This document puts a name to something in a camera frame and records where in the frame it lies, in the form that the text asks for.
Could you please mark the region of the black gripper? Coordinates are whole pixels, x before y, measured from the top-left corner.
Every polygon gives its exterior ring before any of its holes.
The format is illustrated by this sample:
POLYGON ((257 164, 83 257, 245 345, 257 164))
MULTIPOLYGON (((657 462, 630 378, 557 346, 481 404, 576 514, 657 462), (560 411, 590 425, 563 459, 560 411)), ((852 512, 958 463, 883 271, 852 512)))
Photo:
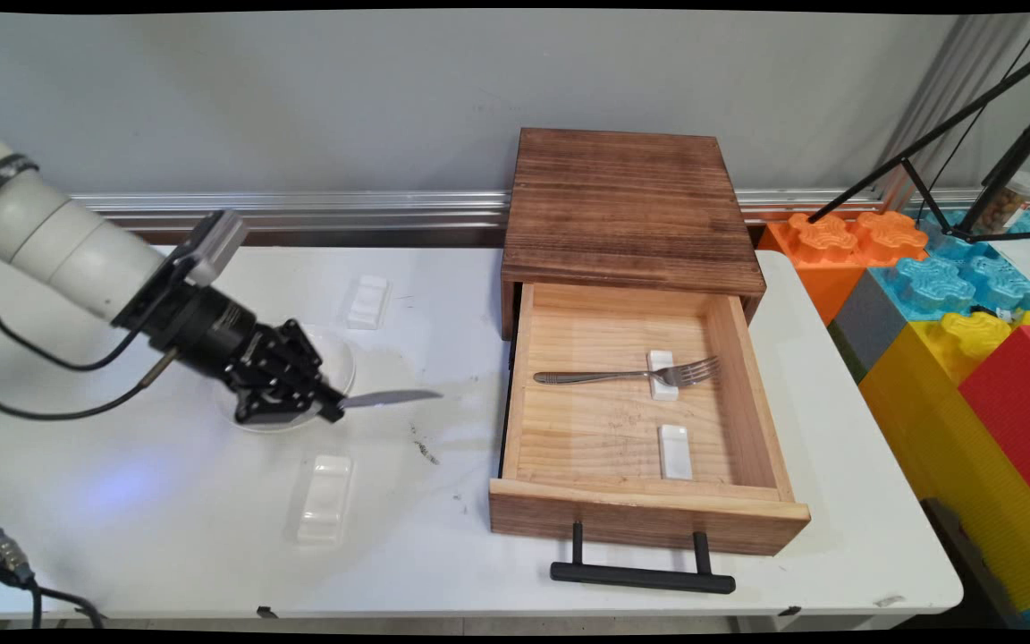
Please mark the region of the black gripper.
POLYGON ((221 291, 181 283, 169 290, 143 326, 148 345, 237 393, 234 420, 243 427, 342 419, 347 395, 347 342, 323 327, 298 319, 258 323, 221 291), (289 388, 273 386, 289 376, 289 388))

